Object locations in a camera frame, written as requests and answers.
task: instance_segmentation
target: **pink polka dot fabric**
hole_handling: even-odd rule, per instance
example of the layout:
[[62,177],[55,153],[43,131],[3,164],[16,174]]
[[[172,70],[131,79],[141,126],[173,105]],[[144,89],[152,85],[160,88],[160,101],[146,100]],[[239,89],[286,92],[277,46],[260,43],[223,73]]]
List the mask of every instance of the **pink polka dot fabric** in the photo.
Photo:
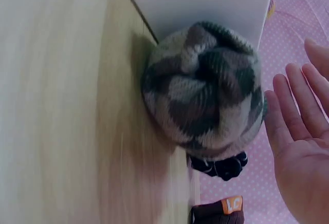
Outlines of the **pink polka dot fabric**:
[[[276,10],[264,27],[260,45],[263,87],[272,89],[272,79],[285,73],[285,66],[308,62],[304,39],[329,46],[329,0],[275,0]],[[265,127],[247,150],[249,162],[238,178],[224,182],[200,176],[201,203],[229,196],[244,198],[245,224],[297,223],[286,208],[276,185]]]

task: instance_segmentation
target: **orange tag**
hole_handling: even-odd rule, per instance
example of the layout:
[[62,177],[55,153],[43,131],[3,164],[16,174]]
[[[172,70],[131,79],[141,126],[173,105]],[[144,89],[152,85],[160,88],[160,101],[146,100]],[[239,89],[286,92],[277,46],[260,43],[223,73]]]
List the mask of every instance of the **orange tag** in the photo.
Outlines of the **orange tag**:
[[225,215],[229,215],[234,211],[240,211],[242,209],[242,196],[229,197],[221,201]]

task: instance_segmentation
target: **knit hat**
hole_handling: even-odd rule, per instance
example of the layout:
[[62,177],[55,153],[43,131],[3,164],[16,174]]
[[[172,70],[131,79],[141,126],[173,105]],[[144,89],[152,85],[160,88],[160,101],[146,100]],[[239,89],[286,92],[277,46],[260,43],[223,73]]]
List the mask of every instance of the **knit hat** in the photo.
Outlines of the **knit hat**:
[[244,221],[242,196],[194,206],[191,210],[191,224],[243,224]]
[[199,159],[236,156],[263,121],[256,51],[234,31],[210,22],[176,32],[153,50],[142,95],[165,134]]

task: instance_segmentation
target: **hand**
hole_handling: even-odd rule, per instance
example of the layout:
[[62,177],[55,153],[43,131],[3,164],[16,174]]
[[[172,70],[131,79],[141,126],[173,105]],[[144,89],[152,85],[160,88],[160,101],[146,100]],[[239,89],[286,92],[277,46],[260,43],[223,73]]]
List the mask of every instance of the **hand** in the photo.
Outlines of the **hand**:
[[265,126],[287,207],[300,223],[329,223],[329,124],[311,91],[329,115],[329,49],[306,40],[305,50],[312,64],[288,64],[265,93]]

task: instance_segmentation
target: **brown knit hat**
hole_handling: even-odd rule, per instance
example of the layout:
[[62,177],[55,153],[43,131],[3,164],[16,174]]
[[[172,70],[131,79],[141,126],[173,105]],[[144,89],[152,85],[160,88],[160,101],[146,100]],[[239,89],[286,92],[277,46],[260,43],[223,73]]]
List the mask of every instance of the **brown knit hat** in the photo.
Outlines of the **brown knit hat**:
[[191,210],[191,224],[243,224],[244,221],[242,196],[194,206]]

